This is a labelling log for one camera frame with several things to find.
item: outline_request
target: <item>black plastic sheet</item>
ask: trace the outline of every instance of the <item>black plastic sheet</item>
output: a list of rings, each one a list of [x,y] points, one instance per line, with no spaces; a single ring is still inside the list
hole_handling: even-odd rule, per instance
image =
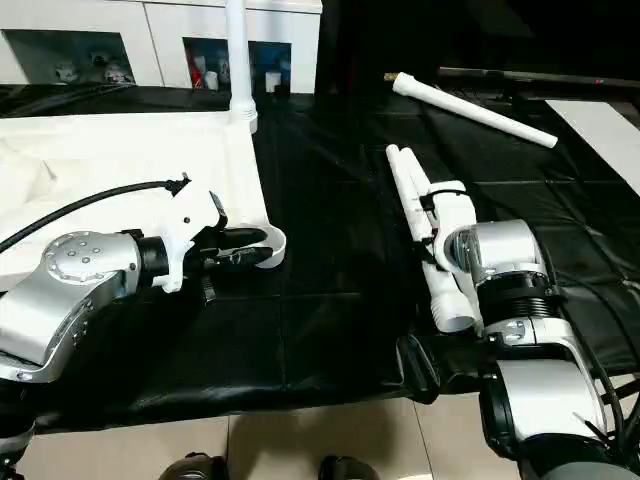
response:
[[[6,89],[0,115],[228,105],[208,92],[92,88]],[[432,181],[465,181],[479,220],[517,214],[534,225],[568,275],[560,277],[567,310],[609,373],[637,371],[640,199],[543,102],[486,106],[557,135],[558,146],[391,93],[368,103],[259,101],[254,145],[271,222],[288,238],[283,264],[214,276],[217,299],[206,308],[197,282],[109,307],[63,377],[30,393],[39,430],[393,396],[428,403],[476,388],[491,354],[472,338],[434,331],[384,153],[389,143],[412,147]]]

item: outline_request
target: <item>white pvc pipe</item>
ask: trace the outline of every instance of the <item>white pvc pipe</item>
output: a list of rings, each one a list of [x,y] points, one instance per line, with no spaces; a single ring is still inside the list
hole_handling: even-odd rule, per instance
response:
[[[256,102],[251,96],[251,65],[247,40],[245,0],[227,0],[227,45],[231,74],[229,110],[234,121],[247,121],[251,133],[258,129]]]
[[[419,170],[422,174],[417,182],[421,187],[426,182],[428,188],[429,180],[421,168],[412,165],[415,156],[413,152],[409,150],[407,153],[406,150],[400,152],[396,145],[389,145],[386,153],[411,237],[415,242],[419,242],[431,237],[432,229],[429,218],[420,204],[420,193],[414,184],[412,171]],[[444,333],[454,333],[472,327],[475,323],[473,310],[467,297],[458,289],[453,275],[440,271],[436,265],[424,261],[422,271],[431,294],[431,313],[436,328]]]
[[[536,128],[530,127],[503,115],[479,107],[471,102],[462,100],[454,95],[442,92],[418,82],[412,75],[399,73],[393,82],[393,91],[400,95],[410,96],[423,102],[435,105],[463,117],[475,120],[489,127],[502,130],[516,137],[524,138],[547,148],[553,148],[558,142],[558,137],[549,135]]]

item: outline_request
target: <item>tile floor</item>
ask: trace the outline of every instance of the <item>tile floor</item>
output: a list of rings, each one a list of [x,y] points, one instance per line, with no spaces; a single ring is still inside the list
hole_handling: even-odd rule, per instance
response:
[[[613,379],[620,386],[632,379]],[[624,399],[628,414],[634,397]],[[325,455],[354,456],[382,480],[516,480],[484,442],[478,395],[256,413],[34,439],[27,480],[156,479],[185,454],[227,455],[232,480],[314,480]]]

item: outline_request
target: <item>white cabinet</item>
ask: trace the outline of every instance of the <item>white cabinet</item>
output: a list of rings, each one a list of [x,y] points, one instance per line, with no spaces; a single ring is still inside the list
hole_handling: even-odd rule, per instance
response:
[[[200,2],[207,3],[207,6],[160,3],[145,5],[164,84],[167,87],[192,87],[185,53],[185,46],[188,46],[189,42],[198,44],[200,41],[202,45],[205,39],[227,38],[223,2]],[[251,8],[254,4],[259,5],[259,0],[248,2],[247,33],[251,50],[256,51],[260,44],[265,44],[267,49],[277,48],[277,45],[284,46],[288,51],[285,63],[287,68],[290,65],[290,78],[287,81],[290,81],[291,92],[313,93],[322,4],[319,0],[284,0],[277,3],[262,0],[262,3],[270,10]],[[268,56],[268,53],[256,53],[254,57],[258,55]],[[254,58],[252,61],[254,65],[259,63],[259,59]],[[260,77],[257,83],[262,80],[265,72],[257,67],[256,71],[256,76]]]
[[[163,85],[142,3],[0,0],[0,83],[54,83],[56,63],[89,64],[105,50],[136,84]]]

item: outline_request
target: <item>black tablecloth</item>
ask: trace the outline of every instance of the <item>black tablecloth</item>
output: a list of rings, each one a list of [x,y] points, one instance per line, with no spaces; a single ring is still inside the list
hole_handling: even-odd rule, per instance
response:
[[[159,88],[7,89],[0,114],[221,110],[228,97]],[[254,145],[274,271],[217,275],[109,307],[56,383],[30,392],[40,431],[100,429],[475,388],[487,358],[433,329],[384,148],[410,146],[432,181],[461,179],[478,219],[536,227],[567,310],[610,374],[638,369],[640,199],[541,101],[486,101],[560,138],[553,150],[389,94],[260,102]]]

